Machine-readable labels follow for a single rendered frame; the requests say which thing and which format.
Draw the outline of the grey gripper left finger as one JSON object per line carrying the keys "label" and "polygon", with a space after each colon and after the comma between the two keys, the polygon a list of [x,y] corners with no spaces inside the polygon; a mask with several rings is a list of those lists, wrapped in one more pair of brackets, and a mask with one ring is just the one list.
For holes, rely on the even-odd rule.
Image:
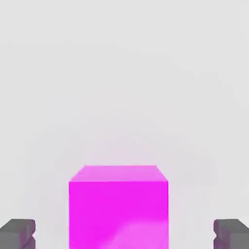
{"label": "grey gripper left finger", "polygon": [[0,249],[36,249],[33,219],[11,219],[0,228]]}

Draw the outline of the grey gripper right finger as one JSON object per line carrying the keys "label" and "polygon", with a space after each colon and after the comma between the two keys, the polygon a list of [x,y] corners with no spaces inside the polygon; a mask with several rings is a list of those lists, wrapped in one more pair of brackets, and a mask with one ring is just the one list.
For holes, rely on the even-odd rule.
{"label": "grey gripper right finger", "polygon": [[216,219],[213,249],[249,249],[249,228],[239,219]]}

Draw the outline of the small magenta cube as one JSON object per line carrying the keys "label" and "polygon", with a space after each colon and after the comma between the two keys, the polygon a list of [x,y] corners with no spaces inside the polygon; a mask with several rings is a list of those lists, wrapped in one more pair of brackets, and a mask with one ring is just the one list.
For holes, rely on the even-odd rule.
{"label": "small magenta cube", "polygon": [[85,166],[69,181],[69,249],[169,249],[168,180],[152,166]]}

